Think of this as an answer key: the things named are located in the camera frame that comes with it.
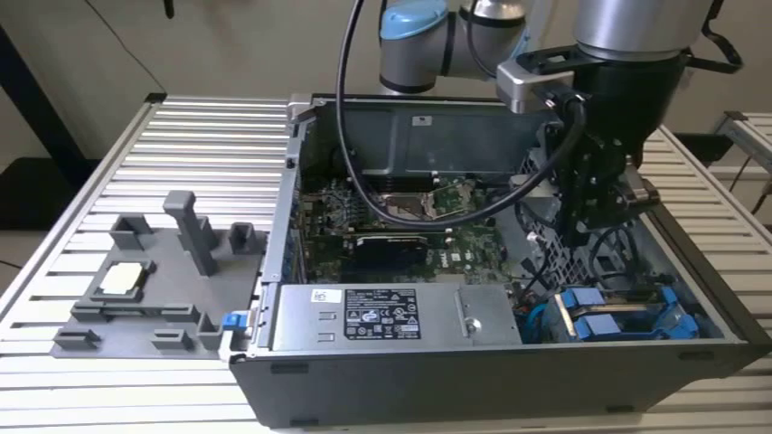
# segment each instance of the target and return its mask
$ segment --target open computer tower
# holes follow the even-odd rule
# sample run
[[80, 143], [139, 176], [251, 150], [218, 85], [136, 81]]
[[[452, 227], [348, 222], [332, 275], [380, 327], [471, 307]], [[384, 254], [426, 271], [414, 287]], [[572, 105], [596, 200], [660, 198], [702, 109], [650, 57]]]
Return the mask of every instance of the open computer tower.
[[[576, 249], [551, 229], [550, 183], [458, 228], [380, 222], [348, 183], [334, 105], [315, 97], [292, 131], [260, 309], [230, 362], [264, 425], [642, 412], [770, 352], [663, 206]], [[470, 212], [543, 159], [551, 114], [494, 100], [360, 97], [347, 116], [406, 218]]]

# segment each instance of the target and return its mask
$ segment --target circuit board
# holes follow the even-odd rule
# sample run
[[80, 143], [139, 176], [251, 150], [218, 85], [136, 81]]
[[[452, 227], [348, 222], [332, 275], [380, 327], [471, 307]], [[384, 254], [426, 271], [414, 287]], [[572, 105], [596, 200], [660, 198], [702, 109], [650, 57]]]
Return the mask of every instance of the circuit board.
[[[475, 184], [443, 179], [428, 193], [383, 195], [390, 212], [403, 218], [434, 220], [476, 207]], [[411, 231], [390, 227], [367, 210], [342, 182], [303, 194], [303, 237], [308, 283], [511, 283], [512, 263], [499, 230], [484, 223], [451, 231]], [[384, 267], [362, 265], [364, 242], [374, 244]], [[410, 245], [400, 254], [390, 241]], [[408, 263], [388, 267], [406, 253]]]

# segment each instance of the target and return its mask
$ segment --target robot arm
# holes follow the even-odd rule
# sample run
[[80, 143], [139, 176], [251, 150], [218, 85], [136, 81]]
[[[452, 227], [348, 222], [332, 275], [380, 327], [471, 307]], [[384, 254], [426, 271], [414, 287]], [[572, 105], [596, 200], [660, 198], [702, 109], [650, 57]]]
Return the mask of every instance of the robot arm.
[[[710, 27], [723, 0], [579, 0], [576, 44], [511, 59], [526, 26], [522, 3], [467, 1], [458, 14], [444, 0], [394, 5], [383, 16], [382, 83], [395, 92], [422, 93], [438, 76], [486, 78], [487, 65], [498, 65], [499, 95], [515, 113], [531, 110], [535, 99], [554, 107], [560, 91], [582, 95], [586, 134], [554, 176], [563, 204], [558, 230], [578, 246], [587, 243], [579, 226], [619, 225], [660, 202], [638, 168], [686, 68], [732, 73], [742, 58]], [[700, 32], [728, 63], [694, 56]], [[546, 145], [556, 152], [559, 143]]]

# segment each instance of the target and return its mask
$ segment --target power supply label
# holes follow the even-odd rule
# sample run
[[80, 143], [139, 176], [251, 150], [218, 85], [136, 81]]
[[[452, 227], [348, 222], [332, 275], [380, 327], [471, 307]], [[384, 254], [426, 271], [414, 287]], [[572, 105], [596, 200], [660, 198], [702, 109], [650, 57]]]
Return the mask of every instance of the power supply label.
[[351, 340], [422, 339], [415, 289], [347, 289], [346, 316]]

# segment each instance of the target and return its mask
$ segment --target aluminum extrusion table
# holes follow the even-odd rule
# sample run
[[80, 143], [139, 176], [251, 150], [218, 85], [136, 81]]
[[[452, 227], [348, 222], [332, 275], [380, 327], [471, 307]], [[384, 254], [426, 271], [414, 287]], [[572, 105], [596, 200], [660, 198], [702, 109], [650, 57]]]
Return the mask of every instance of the aluminum extrusion table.
[[716, 134], [727, 136], [772, 174], [772, 114], [728, 111]]
[[[48, 356], [112, 246], [122, 212], [155, 227], [171, 189], [192, 190], [212, 225], [268, 230], [284, 167], [287, 101], [168, 97], [147, 102], [0, 298], [0, 429], [36, 433], [270, 432], [226, 363]], [[698, 247], [772, 333], [772, 236], [667, 129], [642, 172]], [[772, 357], [691, 384], [643, 415], [375, 426], [358, 432], [772, 432]]]

